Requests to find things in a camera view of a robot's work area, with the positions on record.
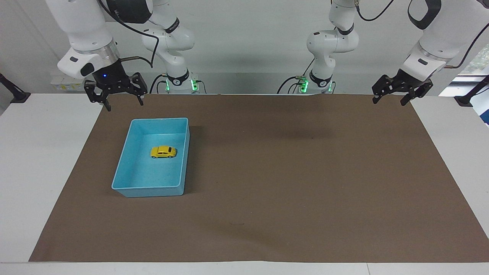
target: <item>brown surface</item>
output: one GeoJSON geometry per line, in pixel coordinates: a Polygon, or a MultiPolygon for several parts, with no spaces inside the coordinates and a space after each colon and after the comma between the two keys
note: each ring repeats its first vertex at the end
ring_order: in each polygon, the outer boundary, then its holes
{"type": "Polygon", "coordinates": [[[399,99],[154,95],[140,107],[111,96],[30,260],[489,262],[488,238],[399,99]],[[184,116],[185,194],[113,191],[130,121],[184,116]]]}

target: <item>blue object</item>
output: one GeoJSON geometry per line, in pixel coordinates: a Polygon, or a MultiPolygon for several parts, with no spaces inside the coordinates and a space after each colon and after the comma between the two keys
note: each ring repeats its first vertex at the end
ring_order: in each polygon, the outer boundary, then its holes
{"type": "Polygon", "coordinates": [[[133,120],[112,189],[128,198],[183,195],[189,141],[187,118],[133,120]],[[151,149],[162,145],[176,148],[177,155],[152,159],[151,149]]]}
{"type": "Polygon", "coordinates": [[[482,115],[481,115],[481,118],[482,120],[486,123],[486,124],[489,124],[489,110],[485,111],[482,115]]]}

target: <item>white table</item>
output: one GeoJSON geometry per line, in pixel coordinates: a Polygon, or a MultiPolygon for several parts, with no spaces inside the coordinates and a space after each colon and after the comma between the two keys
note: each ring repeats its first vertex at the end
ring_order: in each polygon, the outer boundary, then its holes
{"type": "MultiPolygon", "coordinates": [[[[488,234],[489,128],[452,98],[413,105],[488,234]]],[[[27,263],[100,110],[84,94],[33,94],[0,116],[0,274],[489,274],[489,263],[27,263]]]]}

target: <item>blue plastic bin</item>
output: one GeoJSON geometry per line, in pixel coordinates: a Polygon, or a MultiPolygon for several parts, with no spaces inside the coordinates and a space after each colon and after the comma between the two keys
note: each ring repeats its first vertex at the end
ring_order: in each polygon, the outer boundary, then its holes
{"type": "Polygon", "coordinates": [[[128,198],[182,195],[189,141],[187,118],[133,120],[112,189],[128,198]],[[152,159],[151,149],[162,145],[175,147],[177,155],[152,159]]]}

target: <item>yellow toy car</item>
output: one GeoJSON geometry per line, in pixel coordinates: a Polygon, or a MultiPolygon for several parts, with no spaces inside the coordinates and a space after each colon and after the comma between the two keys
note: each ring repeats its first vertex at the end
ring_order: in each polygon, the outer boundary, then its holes
{"type": "Polygon", "coordinates": [[[173,158],[177,155],[177,150],[171,146],[158,146],[151,149],[151,157],[156,158],[173,158]]]}

